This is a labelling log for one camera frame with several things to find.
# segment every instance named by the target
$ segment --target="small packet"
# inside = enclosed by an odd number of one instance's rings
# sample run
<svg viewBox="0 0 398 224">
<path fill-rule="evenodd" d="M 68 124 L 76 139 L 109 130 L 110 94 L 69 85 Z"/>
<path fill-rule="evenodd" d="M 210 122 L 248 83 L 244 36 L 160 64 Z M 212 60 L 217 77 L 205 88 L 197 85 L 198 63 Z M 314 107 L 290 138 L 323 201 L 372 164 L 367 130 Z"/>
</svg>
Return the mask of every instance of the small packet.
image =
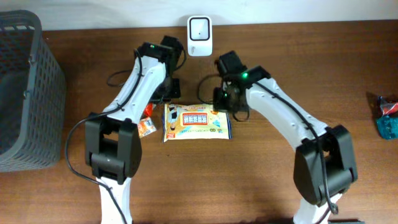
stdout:
<svg viewBox="0 0 398 224">
<path fill-rule="evenodd" d="M 137 127 L 138 127 L 138 133 L 139 133 L 140 138 L 145 137 L 148 134 L 156 131 L 156 127 L 153 124 L 150 117 L 140 120 Z"/>
<path fill-rule="evenodd" d="M 163 142 L 174 139 L 231 139 L 227 113 L 213 111 L 213 105 L 165 104 Z"/>
<path fill-rule="evenodd" d="M 387 101 L 384 97 L 379 96 L 379 106 L 382 116 L 392 115 L 398 112 L 398 102 Z"/>
<path fill-rule="evenodd" d="M 376 120 L 376 123 L 382 138 L 387 140 L 398 138 L 398 118 L 382 116 Z"/>
</svg>

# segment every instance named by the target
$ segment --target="wooden table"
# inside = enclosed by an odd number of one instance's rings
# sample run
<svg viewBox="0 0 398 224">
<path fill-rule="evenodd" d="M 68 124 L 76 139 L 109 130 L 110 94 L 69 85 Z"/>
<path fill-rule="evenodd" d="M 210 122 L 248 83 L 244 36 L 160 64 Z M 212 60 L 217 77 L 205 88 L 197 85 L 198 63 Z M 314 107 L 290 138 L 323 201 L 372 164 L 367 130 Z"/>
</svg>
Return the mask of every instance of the wooden table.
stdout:
<svg viewBox="0 0 398 224">
<path fill-rule="evenodd" d="M 163 35 L 186 43 L 186 28 L 70 30 L 44 38 L 67 76 L 64 138 L 90 112 L 100 112 L 119 89 L 108 75 L 133 66 L 133 49 Z M 216 73 L 219 55 L 237 51 L 248 67 L 262 65 L 280 87 L 314 117 L 351 131 L 359 179 L 338 202 L 332 219 L 397 223 L 398 141 L 377 132 L 368 99 L 398 94 L 398 21 L 216 26 L 210 57 L 189 57 L 175 73 L 177 103 L 198 103 L 195 89 Z M 218 82 L 209 82 L 211 92 Z M 259 223 L 292 217 L 300 194 L 293 182 L 294 154 L 257 112 L 232 122 L 233 139 L 168 141 L 160 131 L 142 139 L 143 156 L 132 180 L 131 212 L 138 223 Z M 72 140 L 76 169 L 84 163 L 84 135 Z M 0 174 L 0 223 L 100 223 L 98 186 L 73 175 L 61 161 L 45 170 Z"/>
</svg>

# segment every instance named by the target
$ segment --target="blue object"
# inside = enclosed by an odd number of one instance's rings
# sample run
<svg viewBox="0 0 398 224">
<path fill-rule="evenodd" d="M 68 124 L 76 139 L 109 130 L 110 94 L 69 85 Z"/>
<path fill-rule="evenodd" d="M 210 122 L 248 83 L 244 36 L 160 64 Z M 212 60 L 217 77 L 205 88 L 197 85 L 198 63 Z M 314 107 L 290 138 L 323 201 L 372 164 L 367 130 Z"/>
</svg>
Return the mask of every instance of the blue object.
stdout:
<svg viewBox="0 0 398 224">
<path fill-rule="evenodd" d="M 217 126 L 217 127 L 221 127 L 221 124 L 220 124 L 220 122 L 218 121 L 218 120 L 215 120 L 214 122 L 213 122 L 213 124 L 215 125 L 215 126 Z"/>
<path fill-rule="evenodd" d="M 398 118 L 382 116 L 381 118 L 377 119 L 376 123 L 381 137 L 384 139 L 398 138 Z"/>
</svg>

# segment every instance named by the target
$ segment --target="laundry basket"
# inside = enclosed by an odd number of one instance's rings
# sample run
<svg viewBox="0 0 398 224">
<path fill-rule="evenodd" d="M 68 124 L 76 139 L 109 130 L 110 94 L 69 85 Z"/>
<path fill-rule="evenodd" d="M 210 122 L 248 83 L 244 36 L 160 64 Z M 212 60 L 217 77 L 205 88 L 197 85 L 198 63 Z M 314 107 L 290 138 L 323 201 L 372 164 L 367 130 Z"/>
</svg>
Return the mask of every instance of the laundry basket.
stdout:
<svg viewBox="0 0 398 224">
<path fill-rule="evenodd" d="M 29 11 L 0 12 L 0 172 L 60 158 L 65 76 Z"/>
</svg>

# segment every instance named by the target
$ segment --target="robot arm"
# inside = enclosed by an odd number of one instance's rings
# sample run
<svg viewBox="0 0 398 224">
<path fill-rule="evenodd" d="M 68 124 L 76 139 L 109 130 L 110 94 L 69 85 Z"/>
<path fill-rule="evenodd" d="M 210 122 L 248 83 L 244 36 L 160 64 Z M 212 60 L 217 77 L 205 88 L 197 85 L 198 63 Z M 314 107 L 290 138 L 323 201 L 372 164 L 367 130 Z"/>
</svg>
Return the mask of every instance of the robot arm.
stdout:
<svg viewBox="0 0 398 224">
<path fill-rule="evenodd" d="M 303 196 L 295 224 L 327 223 L 329 207 L 358 178 L 349 132 L 342 126 L 329 128 L 308 114 L 267 71 L 260 66 L 248 70 L 235 52 L 222 55 L 217 65 L 223 86 L 214 90 L 215 110 L 237 113 L 251 108 L 278 129 L 295 152 L 294 182 Z M 323 151 L 329 152 L 327 158 Z"/>
<path fill-rule="evenodd" d="M 141 162 L 142 148 L 137 130 L 148 102 L 162 102 L 179 97 L 179 82 L 172 78 L 183 46 L 174 37 L 165 36 L 160 45 L 144 43 L 137 50 L 134 68 L 121 91 L 103 112 L 107 116 L 85 124 L 86 164 L 91 166 L 99 187 L 102 224 L 132 223 L 130 213 L 131 177 Z M 117 133 L 118 140 L 106 138 Z"/>
</svg>

